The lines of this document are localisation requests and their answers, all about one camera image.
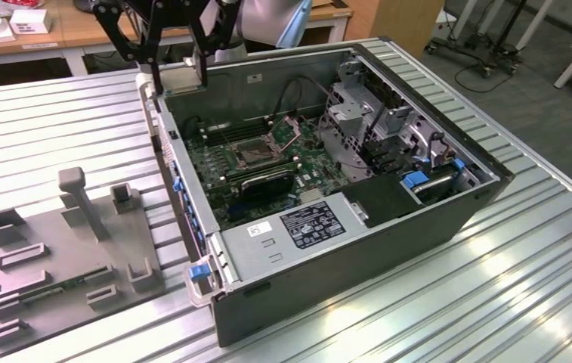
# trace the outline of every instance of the green circuit board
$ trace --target green circuit board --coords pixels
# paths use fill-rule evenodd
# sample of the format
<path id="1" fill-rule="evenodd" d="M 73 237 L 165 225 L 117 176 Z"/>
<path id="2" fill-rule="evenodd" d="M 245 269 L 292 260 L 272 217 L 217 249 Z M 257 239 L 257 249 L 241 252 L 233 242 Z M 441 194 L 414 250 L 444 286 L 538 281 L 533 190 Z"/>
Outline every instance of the green circuit board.
<path id="1" fill-rule="evenodd" d="M 221 229 L 301 205 L 306 199 L 301 200 L 300 195 L 306 191 L 325 196 L 349 183 L 320 145 L 313 123 L 300 122 L 298 132 L 298 138 L 284 150 L 278 149 L 296 135 L 286 123 L 262 135 L 233 141 L 225 137 L 225 142 L 214 146 L 206 146 L 202 138 L 186 141 L 189 159 Z M 260 203 L 238 202 L 241 183 L 280 173 L 293 175 L 294 182 L 286 193 L 261 198 Z"/>

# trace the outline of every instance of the warning label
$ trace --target warning label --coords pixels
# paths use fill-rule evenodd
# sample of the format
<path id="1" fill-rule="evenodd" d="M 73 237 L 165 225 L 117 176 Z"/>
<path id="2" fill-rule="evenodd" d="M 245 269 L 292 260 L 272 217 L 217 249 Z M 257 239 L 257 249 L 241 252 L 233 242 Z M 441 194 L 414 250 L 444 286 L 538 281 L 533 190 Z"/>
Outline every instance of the warning label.
<path id="1" fill-rule="evenodd" d="M 325 202 L 282 215 L 281 222 L 298 248 L 308 248 L 346 230 Z"/>

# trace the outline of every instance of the floor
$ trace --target floor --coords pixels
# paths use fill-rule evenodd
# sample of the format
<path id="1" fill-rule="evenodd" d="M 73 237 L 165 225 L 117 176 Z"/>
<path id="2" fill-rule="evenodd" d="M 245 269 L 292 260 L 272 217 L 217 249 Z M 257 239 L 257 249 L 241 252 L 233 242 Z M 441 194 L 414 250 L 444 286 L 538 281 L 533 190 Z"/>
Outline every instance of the floor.
<path id="1" fill-rule="evenodd" d="M 445 8 L 460 12 L 466 0 L 446 0 Z M 478 1 L 470 19 L 476 22 L 486 1 Z M 496 39 L 512 11 L 505 3 L 494 20 L 489 36 Z M 516 44 L 533 16 L 522 12 L 508 38 Z M 440 49 L 425 54 L 421 63 L 473 101 L 528 146 L 572 178 L 572 82 L 558 90 L 553 87 L 558 74 L 572 61 L 572 34 L 544 22 L 528 47 L 521 52 L 524 64 L 516 75 L 494 91 L 474 93 L 460 87 L 453 75 L 474 60 Z M 484 79 L 465 71 L 458 79 L 469 88 L 484 90 L 508 77 L 498 72 Z"/>

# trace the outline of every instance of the blue tab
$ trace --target blue tab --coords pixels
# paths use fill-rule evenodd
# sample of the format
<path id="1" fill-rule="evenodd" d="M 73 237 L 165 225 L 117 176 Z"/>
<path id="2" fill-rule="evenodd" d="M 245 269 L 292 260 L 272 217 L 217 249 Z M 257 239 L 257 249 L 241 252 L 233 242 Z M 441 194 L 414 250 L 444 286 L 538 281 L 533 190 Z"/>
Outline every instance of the blue tab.
<path id="1" fill-rule="evenodd" d="M 180 178 L 173 178 L 173 191 L 177 193 L 180 191 Z"/>
<path id="2" fill-rule="evenodd" d="M 206 263 L 188 268 L 188 278 L 192 281 L 202 280 L 208 278 L 210 274 L 212 271 L 209 270 L 209 265 L 206 265 Z"/>
<path id="3" fill-rule="evenodd" d="M 458 170 L 461 171 L 462 169 L 465 169 L 465 162 L 456 158 L 453 159 L 453 166 L 456 166 L 456 168 L 458 168 Z"/>
<path id="4" fill-rule="evenodd" d="M 428 181 L 429 178 L 422 172 L 410 172 L 402 179 L 404 185 L 406 185 L 409 189 Z"/>

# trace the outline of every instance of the slotted metal surface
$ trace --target slotted metal surface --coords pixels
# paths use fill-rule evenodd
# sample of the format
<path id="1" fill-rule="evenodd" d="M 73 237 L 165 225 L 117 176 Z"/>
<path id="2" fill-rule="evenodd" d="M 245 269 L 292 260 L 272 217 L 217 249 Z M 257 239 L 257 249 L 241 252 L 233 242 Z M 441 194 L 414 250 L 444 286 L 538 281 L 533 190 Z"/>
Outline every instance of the slotted metal surface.
<path id="1" fill-rule="evenodd" d="M 362 44 L 517 174 L 453 240 L 221 349 L 182 289 L 135 74 L 1 87 L 0 208 L 59 208 L 63 166 L 84 168 L 91 197 L 128 181 L 169 293 L 0 361 L 572 361 L 572 182 L 392 43 Z"/>

